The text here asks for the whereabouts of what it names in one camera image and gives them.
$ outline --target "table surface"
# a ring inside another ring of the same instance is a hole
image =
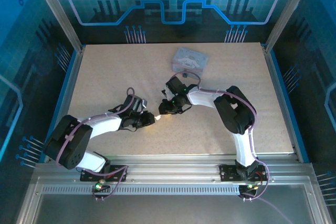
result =
[[[174,74],[171,60],[179,47],[209,55],[201,87],[238,86],[258,113],[254,130],[257,153],[293,152],[274,86],[259,43],[87,45],[69,114],[77,118],[105,113],[124,102],[126,89],[148,101],[158,115],[161,90]],[[180,79],[187,85],[192,78]],[[232,134],[218,112],[193,106],[182,115],[162,116],[155,124],[93,138],[89,150],[102,155],[235,154]]]

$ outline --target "glass panel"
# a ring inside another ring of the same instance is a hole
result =
[[[291,223],[315,223],[303,186],[270,186],[262,199],[116,195],[98,204],[89,195],[45,195],[34,223],[289,223],[269,202]]]
[[[60,0],[84,44],[265,42],[287,0]]]
[[[274,52],[312,162],[334,163],[335,0],[301,0]]]
[[[0,9],[0,223],[16,223],[73,48],[45,0]]]

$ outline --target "blue wall panel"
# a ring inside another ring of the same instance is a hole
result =
[[[301,0],[274,51],[310,159],[335,167],[336,0]]]
[[[73,48],[45,0],[0,9],[0,223],[16,223]]]
[[[264,42],[287,0],[60,1],[84,44],[113,44],[143,42],[132,26],[146,42]]]

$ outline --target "mounting plate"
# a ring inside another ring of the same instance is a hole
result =
[[[124,165],[111,165],[110,170],[106,173],[117,170],[117,169],[119,169],[123,166]],[[118,182],[122,173],[123,173],[123,170],[121,170],[120,172],[117,172],[116,174],[114,174],[113,176],[111,176],[109,178],[105,178],[105,177],[102,177],[102,176],[92,175],[91,173],[88,173],[87,171],[83,170],[80,174],[80,179],[79,180],[82,181],[82,182],[95,182],[96,183],[100,179],[104,178],[106,182]],[[126,174],[121,179],[121,182],[124,182],[125,180],[126,180]]]
[[[249,182],[258,182],[260,181],[260,177],[256,174],[256,172],[261,172],[263,174],[263,181],[267,180],[267,174],[265,171],[265,167],[263,165],[258,165],[257,168],[252,172],[251,176],[249,176]],[[219,175],[221,176],[221,182],[233,182],[233,181],[245,181],[242,177],[237,173],[237,169],[235,165],[220,165],[219,166]]]

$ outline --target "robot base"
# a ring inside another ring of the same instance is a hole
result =
[[[221,176],[221,182],[259,182],[267,180],[267,174],[263,165],[258,165],[247,178],[242,177],[238,173],[236,165],[220,165],[219,174]]]
[[[106,165],[105,168],[101,171],[101,173],[110,173],[114,170],[117,170],[119,168],[123,167],[123,165]],[[106,182],[118,182],[120,179],[120,176],[122,176],[123,170],[120,172],[112,175],[111,177],[102,177],[102,176],[96,176],[93,175],[85,170],[83,170],[80,174],[80,181],[82,182],[97,182],[100,179],[105,179]],[[126,174],[121,179],[121,182],[124,182],[126,180]]]

